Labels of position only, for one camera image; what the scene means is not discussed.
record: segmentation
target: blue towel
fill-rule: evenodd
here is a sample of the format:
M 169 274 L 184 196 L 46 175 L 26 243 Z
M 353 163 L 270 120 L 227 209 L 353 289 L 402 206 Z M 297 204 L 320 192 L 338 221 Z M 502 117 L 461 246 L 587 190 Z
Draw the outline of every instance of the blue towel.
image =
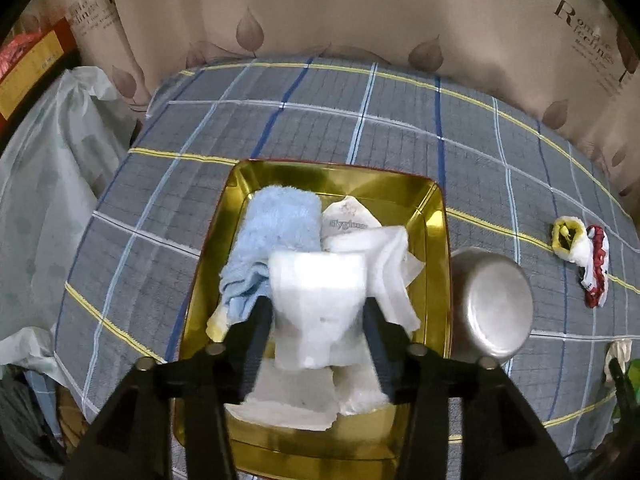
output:
M 222 304 L 228 306 L 230 324 L 246 320 L 258 296 L 271 297 L 267 262 L 273 251 L 321 250 L 321 216 L 315 193 L 281 186 L 255 193 L 220 272 Z

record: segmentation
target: stainless steel cup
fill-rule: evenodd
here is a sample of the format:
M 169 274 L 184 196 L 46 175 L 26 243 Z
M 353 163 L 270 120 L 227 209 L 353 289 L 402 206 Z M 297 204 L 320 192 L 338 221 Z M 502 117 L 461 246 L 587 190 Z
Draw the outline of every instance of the stainless steel cup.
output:
M 474 363 L 482 356 L 508 361 L 533 324 L 533 295 L 522 268 L 479 248 L 451 255 L 453 340 L 451 357 Z

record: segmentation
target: gold tray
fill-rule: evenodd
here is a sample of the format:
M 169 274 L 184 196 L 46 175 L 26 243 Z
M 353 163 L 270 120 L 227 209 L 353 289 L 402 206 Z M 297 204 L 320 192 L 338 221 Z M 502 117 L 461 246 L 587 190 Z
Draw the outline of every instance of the gold tray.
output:
M 229 174 L 198 263 L 179 358 L 203 348 L 207 319 L 218 305 L 219 275 L 236 230 L 254 193 L 272 184 L 313 191 L 325 208 L 356 197 L 382 225 L 404 225 L 409 250 L 426 262 L 409 286 L 420 318 L 414 342 L 449 355 L 449 237 L 442 194 L 428 178 L 338 164 L 243 160 Z M 276 479 L 383 480 L 393 478 L 408 418 L 408 406 L 367 415 L 338 416 L 327 431 L 267 428 L 227 413 L 234 461 L 239 470 Z M 175 436 L 184 445 L 184 419 L 177 402 Z

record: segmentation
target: metal screw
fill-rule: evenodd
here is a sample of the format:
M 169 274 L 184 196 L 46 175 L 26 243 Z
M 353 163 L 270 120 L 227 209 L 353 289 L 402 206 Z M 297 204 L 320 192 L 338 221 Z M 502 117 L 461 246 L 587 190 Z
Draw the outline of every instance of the metal screw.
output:
M 148 372 L 156 366 L 156 360 L 152 357 L 141 357 L 136 361 L 136 368 L 141 372 Z
M 226 350 L 224 343 L 211 343 L 205 348 L 205 352 L 210 356 L 223 354 Z
M 406 350 L 409 352 L 409 355 L 414 357 L 425 356 L 429 351 L 429 349 L 421 343 L 411 343 Z
M 500 363 L 497 361 L 497 359 L 485 355 L 478 359 L 478 365 L 485 370 L 495 370 L 498 366 L 500 366 Z

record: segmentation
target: beige cloth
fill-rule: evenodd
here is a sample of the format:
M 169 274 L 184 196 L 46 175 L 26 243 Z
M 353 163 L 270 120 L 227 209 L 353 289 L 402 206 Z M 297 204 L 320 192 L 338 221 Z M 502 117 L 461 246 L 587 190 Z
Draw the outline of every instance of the beige cloth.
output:
M 225 57 L 436 72 L 559 128 L 640 214 L 638 57 L 601 0 L 34 0 L 18 28 L 56 14 L 136 109 L 162 78 Z

